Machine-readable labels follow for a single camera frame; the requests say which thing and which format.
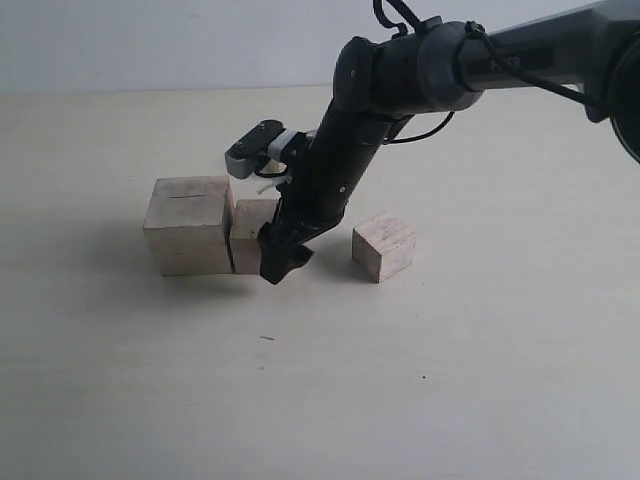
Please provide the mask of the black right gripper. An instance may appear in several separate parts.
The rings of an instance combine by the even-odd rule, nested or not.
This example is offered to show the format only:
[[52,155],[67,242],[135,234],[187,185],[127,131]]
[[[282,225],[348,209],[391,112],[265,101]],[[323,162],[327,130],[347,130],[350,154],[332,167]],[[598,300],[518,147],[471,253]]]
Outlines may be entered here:
[[[259,274],[264,280],[277,285],[310,261],[310,235],[342,221],[352,193],[394,123],[389,115],[347,112],[329,104],[310,146],[291,167],[275,228],[267,222],[258,233]],[[287,245],[276,233],[296,236]]]

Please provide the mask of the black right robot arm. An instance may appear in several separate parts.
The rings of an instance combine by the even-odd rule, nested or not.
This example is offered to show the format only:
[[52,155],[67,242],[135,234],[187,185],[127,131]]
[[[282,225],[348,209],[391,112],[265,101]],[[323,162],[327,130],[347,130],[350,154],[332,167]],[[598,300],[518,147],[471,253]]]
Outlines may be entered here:
[[452,115],[488,90],[537,87],[609,121],[639,154],[639,5],[597,1],[494,33],[474,21],[414,21],[413,32],[342,49],[329,106],[310,139],[285,150],[289,177],[258,235],[260,276],[280,282],[311,258],[308,242],[344,216],[380,146],[415,116]]

